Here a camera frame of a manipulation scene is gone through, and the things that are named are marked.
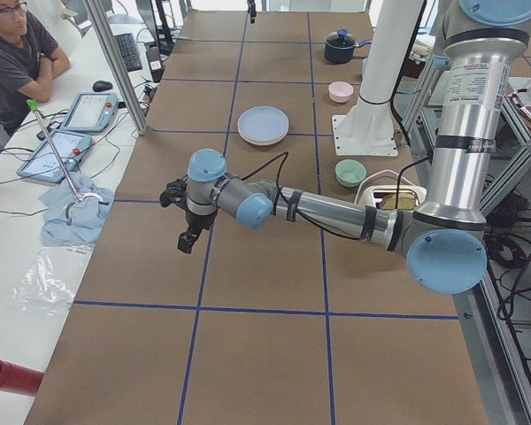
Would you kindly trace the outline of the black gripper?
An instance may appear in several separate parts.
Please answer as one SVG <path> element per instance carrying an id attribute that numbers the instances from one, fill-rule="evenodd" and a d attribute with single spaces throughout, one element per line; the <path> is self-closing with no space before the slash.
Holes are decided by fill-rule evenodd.
<path id="1" fill-rule="evenodd" d="M 217 217 L 217 209 L 212 212 L 195 212 L 194 206 L 188 206 L 187 177 L 168 182 L 165 190 L 159 196 L 159 203 L 166 208 L 176 205 L 185 212 L 188 228 L 180 233 L 177 249 L 190 254 L 203 230 L 209 230 Z"/>

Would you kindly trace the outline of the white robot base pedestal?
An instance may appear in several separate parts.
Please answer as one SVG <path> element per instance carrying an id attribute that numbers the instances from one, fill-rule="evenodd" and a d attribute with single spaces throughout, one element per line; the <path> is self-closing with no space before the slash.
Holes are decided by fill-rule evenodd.
<path id="1" fill-rule="evenodd" d="M 422 1 L 387 0 L 382 3 L 367 66 L 362 71 L 358 101 L 347 114 L 333 117 L 336 155 L 397 155 L 392 97 L 424 9 Z"/>

